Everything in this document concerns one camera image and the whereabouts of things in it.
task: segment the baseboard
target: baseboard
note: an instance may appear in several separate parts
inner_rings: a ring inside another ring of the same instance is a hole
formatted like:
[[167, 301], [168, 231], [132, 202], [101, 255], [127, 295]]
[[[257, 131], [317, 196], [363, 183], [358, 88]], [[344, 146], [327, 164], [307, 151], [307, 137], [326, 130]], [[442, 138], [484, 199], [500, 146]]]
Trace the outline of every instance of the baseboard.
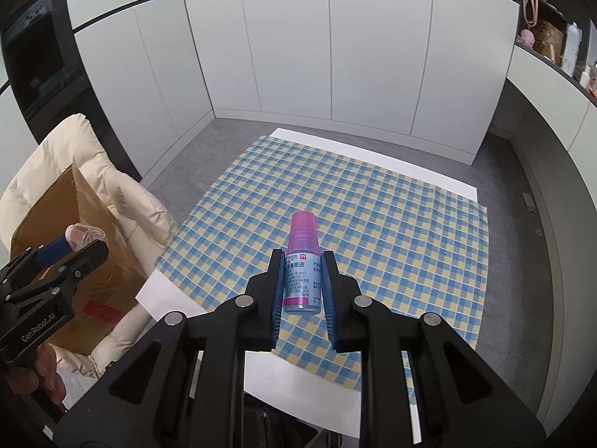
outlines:
[[307, 128], [316, 128], [318, 130], [337, 131], [349, 135], [362, 136], [374, 140], [386, 141], [408, 148], [414, 148], [423, 152], [433, 153], [434, 155], [444, 156], [457, 162], [470, 165], [475, 159], [474, 154], [457, 150], [450, 146], [434, 143], [428, 140], [422, 140], [414, 136], [393, 133], [392, 131], [379, 130], [377, 128], [355, 125], [353, 123], [344, 123], [341, 121], [332, 121], [331, 119], [310, 118], [308, 116], [283, 115], [280, 113], [267, 113], [264, 111], [241, 111], [232, 109], [214, 109], [216, 118], [228, 119], [248, 119], [250, 121], [264, 121], [282, 125], [302, 126]]
[[169, 163], [187, 146], [193, 138], [195, 138], [201, 130], [203, 130], [208, 124], [214, 120], [213, 110], [209, 111], [203, 118], [196, 122], [193, 127], [182, 135], [176, 143], [174, 143], [170, 149], [162, 155], [156, 164], [145, 174], [141, 180], [141, 185], [148, 188], [151, 183], [163, 172]]
[[504, 128], [497, 127], [494, 124], [490, 124], [487, 131], [489, 131], [489, 133], [493, 133], [493, 134], [498, 135], [507, 140], [511, 140], [514, 137], [514, 133], [512, 131], [504, 130]]
[[563, 346], [563, 282], [562, 269], [560, 267], [559, 253], [557, 252], [557, 243], [553, 226], [547, 206], [539, 187], [539, 183], [535, 174], [532, 171], [531, 165], [524, 154], [524, 151], [516, 137], [510, 140], [512, 147], [516, 152], [518, 160], [520, 161], [528, 183], [531, 187], [532, 194], [535, 198], [539, 217], [541, 218], [541, 225], [543, 226], [543, 233], [545, 235], [545, 242], [547, 243], [547, 254], [549, 256], [549, 264], [551, 269], [551, 287], [553, 289], [553, 334], [551, 337], [551, 356], [549, 359], [549, 367], [547, 368], [547, 378], [545, 379], [545, 388], [543, 389], [543, 396], [539, 403], [537, 410], [537, 419], [541, 422], [545, 420], [553, 393], [556, 388], [557, 375], [559, 373], [560, 361], [562, 358]]

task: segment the red tape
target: red tape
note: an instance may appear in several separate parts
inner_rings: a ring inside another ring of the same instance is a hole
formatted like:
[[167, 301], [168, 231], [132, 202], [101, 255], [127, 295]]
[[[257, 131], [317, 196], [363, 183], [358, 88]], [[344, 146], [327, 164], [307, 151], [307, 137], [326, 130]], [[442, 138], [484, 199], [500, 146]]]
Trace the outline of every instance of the red tape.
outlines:
[[120, 310], [101, 304], [95, 300], [89, 300], [81, 311], [90, 317], [114, 324], [120, 322], [122, 317], [124, 317], [124, 313]]

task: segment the box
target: box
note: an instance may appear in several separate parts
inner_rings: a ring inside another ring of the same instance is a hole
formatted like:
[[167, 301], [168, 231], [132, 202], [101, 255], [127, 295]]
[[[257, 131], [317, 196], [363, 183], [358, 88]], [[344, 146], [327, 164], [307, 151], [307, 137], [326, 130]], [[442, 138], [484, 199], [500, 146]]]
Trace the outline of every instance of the box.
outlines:
[[13, 234], [10, 252], [14, 258], [29, 246], [48, 244], [76, 222], [101, 228], [107, 236], [109, 254], [104, 264], [79, 282], [73, 298], [75, 317], [49, 342], [76, 354], [89, 355], [135, 306], [135, 295], [146, 277], [118, 221], [76, 167], [68, 167], [29, 210]]
[[553, 53], [556, 58], [555, 63], [556, 65], [561, 65], [563, 33], [545, 20], [539, 20], [537, 26], [531, 31], [535, 35], [535, 45], [532, 46], [533, 50], [551, 60], [550, 44], [553, 45]]

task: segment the checkered tablecloth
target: checkered tablecloth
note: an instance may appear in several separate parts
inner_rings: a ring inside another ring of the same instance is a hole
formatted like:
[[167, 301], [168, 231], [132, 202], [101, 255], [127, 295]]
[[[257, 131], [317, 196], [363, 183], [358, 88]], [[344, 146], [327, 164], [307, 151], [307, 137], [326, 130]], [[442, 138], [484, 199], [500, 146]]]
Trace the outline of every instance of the checkered tablecloth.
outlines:
[[[286, 246], [290, 216], [318, 217], [319, 243], [341, 273], [395, 312], [440, 314], [475, 347], [487, 283], [483, 206], [429, 183], [305, 145], [262, 137], [211, 186], [157, 260], [212, 310], [244, 291]], [[323, 312], [283, 314], [274, 354], [360, 388], [360, 354], [331, 350]], [[411, 401], [412, 378], [407, 365]]]

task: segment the eye drop bottle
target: eye drop bottle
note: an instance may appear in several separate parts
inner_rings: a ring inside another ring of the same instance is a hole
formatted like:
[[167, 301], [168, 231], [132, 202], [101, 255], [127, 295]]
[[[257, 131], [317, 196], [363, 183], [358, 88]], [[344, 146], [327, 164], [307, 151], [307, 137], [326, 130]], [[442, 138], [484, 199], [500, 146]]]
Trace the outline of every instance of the eye drop bottle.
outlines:
[[321, 271], [316, 217], [311, 212], [293, 214], [286, 255], [284, 311], [317, 315], [321, 311]]

